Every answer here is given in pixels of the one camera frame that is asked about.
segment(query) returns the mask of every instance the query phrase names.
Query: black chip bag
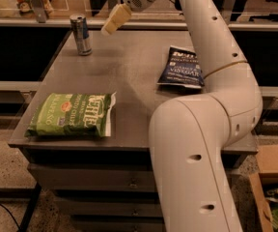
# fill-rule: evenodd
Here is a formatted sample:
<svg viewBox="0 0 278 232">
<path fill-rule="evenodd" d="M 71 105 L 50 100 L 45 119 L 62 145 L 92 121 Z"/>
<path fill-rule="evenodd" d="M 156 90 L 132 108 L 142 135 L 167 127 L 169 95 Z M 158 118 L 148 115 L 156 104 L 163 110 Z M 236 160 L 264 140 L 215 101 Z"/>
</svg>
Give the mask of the black chip bag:
<svg viewBox="0 0 278 232">
<path fill-rule="evenodd" d="M 110 136 L 110 113 L 115 94 L 52 93 L 39 105 L 25 136 Z"/>
</svg>

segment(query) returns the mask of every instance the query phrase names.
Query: gray table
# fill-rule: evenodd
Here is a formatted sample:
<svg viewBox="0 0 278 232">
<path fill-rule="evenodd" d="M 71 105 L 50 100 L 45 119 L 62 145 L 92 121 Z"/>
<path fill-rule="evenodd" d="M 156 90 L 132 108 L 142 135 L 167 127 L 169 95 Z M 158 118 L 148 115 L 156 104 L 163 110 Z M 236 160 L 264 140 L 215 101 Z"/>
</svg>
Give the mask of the gray table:
<svg viewBox="0 0 278 232">
<path fill-rule="evenodd" d="M 69 37 L 9 144 L 29 160 L 31 174 L 52 189 L 76 228 L 164 231 L 149 153 L 149 121 L 162 102 L 200 92 L 156 85 L 170 45 L 192 48 L 192 42 L 185 31 L 118 31 L 110 37 L 93 31 L 91 43 L 92 55 L 78 56 Z M 112 136 L 24 137 L 36 107 L 53 92 L 117 92 Z M 250 141 L 224 150 L 227 156 L 236 154 L 232 166 L 241 155 L 257 152 Z"/>
</svg>

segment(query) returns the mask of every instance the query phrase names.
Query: black cable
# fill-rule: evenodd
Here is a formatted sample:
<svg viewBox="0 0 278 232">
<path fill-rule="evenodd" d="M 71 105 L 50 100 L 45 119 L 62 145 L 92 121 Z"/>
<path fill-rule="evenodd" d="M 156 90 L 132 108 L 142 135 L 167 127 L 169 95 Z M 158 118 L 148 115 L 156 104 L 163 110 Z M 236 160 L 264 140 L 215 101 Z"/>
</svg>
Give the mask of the black cable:
<svg viewBox="0 0 278 232">
<path fill-rule="evenodd" d="M 12 212 L 11 212 L 6 206 L 2 205 L 1 203 L 0 203 L 0 206 L 1 206 L 2 208 L 4 208 L 4 209 L 6 210 L 6 212 L 12 217 L 12 219 L 13 219 L 13 221 L 14 221 L 16 227 L 18 228 L 17 232 L 21 232 L 20 225 L 19 225 L 19 223 L 16 221 L 16 219 L 15 219 L 14 215 L 12 214 Z"/>
</svg>

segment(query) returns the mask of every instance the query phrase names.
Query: drawer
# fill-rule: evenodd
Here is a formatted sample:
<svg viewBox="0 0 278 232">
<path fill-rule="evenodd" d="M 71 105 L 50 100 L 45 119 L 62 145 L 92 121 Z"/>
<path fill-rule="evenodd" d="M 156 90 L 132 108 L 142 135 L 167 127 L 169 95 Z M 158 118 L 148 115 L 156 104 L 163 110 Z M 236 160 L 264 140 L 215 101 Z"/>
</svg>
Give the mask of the drawer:
<svg viewBox="0 0 278 232">
<path fill-rule="evenodd" d="M 39 165 L 28 170 L 45 189 L 156 192 L 153 172 L 141 166 Z"/>
<path fill-rule="evenodd" d="M 71 217 L 75 229 L 86 232 L 165 232 L 162 218 Z"/>
<path fill-rule="evenodd" d="M 134 218 L 162 218 L 157 193 L 114 192 L 86 197 L 55 197 L 59 210 L 67 215 L 94 215 Z"/>
</svg>

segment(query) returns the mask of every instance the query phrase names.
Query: brown box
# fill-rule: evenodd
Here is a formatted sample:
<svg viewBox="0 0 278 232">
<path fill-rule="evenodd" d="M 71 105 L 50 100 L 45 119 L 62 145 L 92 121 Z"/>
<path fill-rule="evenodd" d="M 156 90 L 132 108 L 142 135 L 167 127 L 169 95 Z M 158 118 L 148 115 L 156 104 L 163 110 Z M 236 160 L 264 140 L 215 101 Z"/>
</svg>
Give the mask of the brown box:
<svg viewBox="0 0 278 232">
<path fill-rule="evenodd" d="M 278 184 L 278 145 L 259 147 L 256 155 L 259 173 L 249 176 L 261 226 L 264 232 L 273 232 L 272 215 L 268 201 L 264 198 L 264 187 Z"/>
</svg>

